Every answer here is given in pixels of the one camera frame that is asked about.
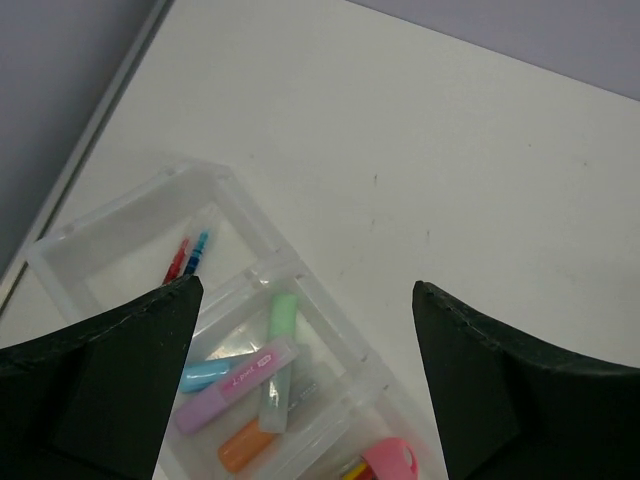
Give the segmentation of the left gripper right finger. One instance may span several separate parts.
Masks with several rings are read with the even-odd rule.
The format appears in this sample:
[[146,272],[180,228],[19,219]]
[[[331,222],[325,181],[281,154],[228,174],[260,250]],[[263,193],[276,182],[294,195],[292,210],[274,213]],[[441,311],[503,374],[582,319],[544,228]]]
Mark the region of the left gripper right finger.
[[434,284],[414,326],[452,479],[635,479],[639,371],[550,344]]

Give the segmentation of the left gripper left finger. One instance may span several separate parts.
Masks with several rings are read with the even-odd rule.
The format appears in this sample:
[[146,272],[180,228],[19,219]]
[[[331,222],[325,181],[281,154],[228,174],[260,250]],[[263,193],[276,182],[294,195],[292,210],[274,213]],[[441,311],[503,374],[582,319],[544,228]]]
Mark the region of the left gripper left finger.
[[183,276],[2,349],[2,478],[151,478],[203,292]]

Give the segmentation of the blue highlighter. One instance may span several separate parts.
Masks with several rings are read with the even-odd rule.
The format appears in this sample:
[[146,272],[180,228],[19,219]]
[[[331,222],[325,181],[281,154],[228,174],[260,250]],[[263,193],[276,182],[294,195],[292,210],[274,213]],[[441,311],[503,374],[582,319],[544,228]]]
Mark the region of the blue highlighter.
[[178,391],[183,394],[199,392],[228,374],[249,355],[206,360],[186,365],[183,369]]

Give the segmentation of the orange highlighter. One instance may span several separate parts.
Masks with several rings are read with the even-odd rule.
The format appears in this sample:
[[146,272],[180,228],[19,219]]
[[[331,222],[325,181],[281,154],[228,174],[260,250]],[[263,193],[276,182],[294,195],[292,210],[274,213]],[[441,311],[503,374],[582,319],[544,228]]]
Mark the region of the orange highlighter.
[[218,459],[228,472],[238,473],[266,449],[276,436],[276,433],[262,431],[259,420],[254,418],[218,448]]

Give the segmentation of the red pen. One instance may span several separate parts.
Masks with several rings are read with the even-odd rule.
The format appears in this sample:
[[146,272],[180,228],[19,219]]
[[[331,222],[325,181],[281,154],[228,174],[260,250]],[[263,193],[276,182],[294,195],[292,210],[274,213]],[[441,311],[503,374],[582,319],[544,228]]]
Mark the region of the red pen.
[[187,253],[188,253],[188,248],[189,248],[189,243],[190,243],[190,239],[188,237],[184,237],[179,246],[178,249],[176,251],[176,253],[174,254],[169,267],[167,269],[167,272],[163,278],[162,284],[166,285],[170,282],[172,282],[174,279],[176,279],[177,277],[180,276],[181,272],[182,272],[182,268],[183,268],[183,264],[185,262],[185,259],[187,257]]

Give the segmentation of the blue pen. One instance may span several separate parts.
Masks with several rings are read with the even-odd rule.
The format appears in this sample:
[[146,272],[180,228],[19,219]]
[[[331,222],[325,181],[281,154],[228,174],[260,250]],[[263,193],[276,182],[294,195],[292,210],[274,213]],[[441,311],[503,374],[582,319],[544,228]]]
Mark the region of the blue pen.
[[191,250],[189,258],[186,262],[186,265],[183,270],[184,275],[193,275],[196,273],[200,262],[202,260],[204,251],[206,249],[207,243],[209,241],[210,231],[203,230],[199,233],[194,246]]

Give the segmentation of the green highlighter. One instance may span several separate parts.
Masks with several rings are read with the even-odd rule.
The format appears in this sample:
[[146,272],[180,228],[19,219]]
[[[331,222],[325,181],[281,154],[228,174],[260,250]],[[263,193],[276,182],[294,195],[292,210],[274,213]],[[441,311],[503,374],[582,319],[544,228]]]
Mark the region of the green highlighter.
[[295,294],[285,292],[272,297],[268,340],[276,340],[276,345],[268,364],[271,376],[262,386],[258,414],[261,432],[281,434],[286,431],[294,358],[291,346],[296,335],[297,313],[298,297]]

